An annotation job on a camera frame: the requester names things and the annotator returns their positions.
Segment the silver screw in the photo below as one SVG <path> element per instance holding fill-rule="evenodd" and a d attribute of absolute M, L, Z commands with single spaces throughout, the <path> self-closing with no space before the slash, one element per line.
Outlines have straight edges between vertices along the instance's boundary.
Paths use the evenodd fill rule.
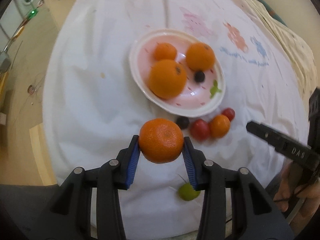
<path fill-rule="evenodd" d="M 75 173 L 75 174 L 80 174 L 81 172 L 82 172 L 82 168 L 81 167 L 76 167 L 74 170 L 73 170 L 73 172 Z"/>
<path fill-rule="evenodd" d="M 247 175 L 247 174 L 249 174 L 249 170 L 247 168 L 241 168 L 240 173 Z"/>
<path fill-rule="evenodd" d="M 110 164 L 111 166 L 117 166 L 117 165 L 119 164 L 119 161 L 116 160 L 116 159 L 113 159 L 113 160 L 109 161 L 109 164 Z"/>
<path fill-rule="evenodd" d="M 212 166 L 212 165 L 213 165 L 213 161 L 211 161 L 211 160 L 205 160 L 205 161 L 204 161 L 204 165 L 205 165 L 205 166 Z"/>

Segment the plate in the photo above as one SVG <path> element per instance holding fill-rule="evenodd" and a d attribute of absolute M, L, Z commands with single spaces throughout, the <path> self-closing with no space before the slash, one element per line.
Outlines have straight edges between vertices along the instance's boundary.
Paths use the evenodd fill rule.
<path fill-rule="evenodd" d="M 158 43 L 167 42 L 176 47 L 178 53 L 175 59 L 183 65 L 187 72 L 187 83 L 180 95 L 169 100 L 157 97 L 147 86 L 147 81 L 152 65 L 156 62 L 153 58 L 153 51 Z M 216 60 L 214 66 L 204 72 L 203 83 L 194 81 L 194 71 L 188 68 L 185 60 L 185 53 L 192 43 L 199 40 L 185 32 L 173 29 L 161 29 L 151 31 L 135 41 L 129 55 L 130 70 L 132 77 L 144 95 L 153 103 L 160 106 L 165 111 L 186 116 L 199 117 L 214 111 L 221 103 L 226 84 L 221 65 Z M 211 96 L 210 89 L 217 81 L 217 92 Z"/>

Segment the blue cartoon animal drawing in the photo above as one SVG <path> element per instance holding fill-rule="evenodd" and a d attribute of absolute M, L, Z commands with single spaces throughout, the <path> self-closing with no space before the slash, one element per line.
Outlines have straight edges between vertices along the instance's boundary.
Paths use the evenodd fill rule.
<path fill-rule="evenodd" d="M 263 58 L 267 57 L 268 58 L 268 55 L 267 55 L 267 52 L 266 50 L 264 49 L 264 47 L 262 46 L 261 42 L 257 41 L 257 39 L 253 36 L 253 37 L 250 37 L 250 41 L 256 45 L 257 47 L 257 52 L 260 54 L 260 56 L 262 56 Z"/>

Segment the orange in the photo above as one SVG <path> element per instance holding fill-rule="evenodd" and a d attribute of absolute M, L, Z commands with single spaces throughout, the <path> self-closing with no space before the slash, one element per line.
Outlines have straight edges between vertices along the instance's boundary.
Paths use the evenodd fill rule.
<path fill-rule="evenodd" d="M 156 118 L 140 129 L 139 146 L 145 158 L 153 163 L 168 163 L 179 157 L 183 133 L 174 122 Z"/>
<path fill-rule="evenodd" d="M 213 138 L 222 138 L 230 130 L 230 121 L 223 114 L 218 114 L 209 123 L 211 136 Z"/>
<path fill-rule="evenodd" d="M 187 73 L 183 66 L 174 60 L 160 60 L 151 68 L 148 86 L 158 97 L 174 98 L 179 95 L 187 82 Z"/>
<path fill-rule="evenodd" d="M 188 48 L 186 62 L 188 67 L 194 71 L 205 71 L 213 67 L 216 56 L 209 45 L 197 42 Z"/>
<path fill-rule="evenodd" d="M 174 60 L 177 56 L 177 49 L 170 43 L 158 43 L 153 53 L 155 60 L 172 59 Z"/>

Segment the pink drawing on cloth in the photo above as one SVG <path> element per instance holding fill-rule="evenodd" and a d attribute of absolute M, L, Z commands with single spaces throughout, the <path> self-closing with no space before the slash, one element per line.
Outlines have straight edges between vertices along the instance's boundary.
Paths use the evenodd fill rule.
<path fill-rule="evenodd" d="M 185 27 L 187 29 L 192 31 L 192 34 L 195 37 L 208 37 L 214 35 L 214 32 L 207 28 L 204 19 L 201 16 L 193 14 L 192 12 L 188 11 L 186 8 L 183 7 L 180 7 L 180 10 L 182 11 L 183 16 L 185 18 L 185 20 L 182 20 L 182 22 L 185 24 Z"/>
<path fill-rule="evenodd" d="M 244 41 L 244 38 L 240 35 L 239 30 L 236 27 L 231 26 L 229 23 L 223 24 L 228 28 L 228 38 L 232 41 L 233 44 L 237 46 L 238 49 L 242 50 L 244 53 L 249 51 L 247 44 Z"/>

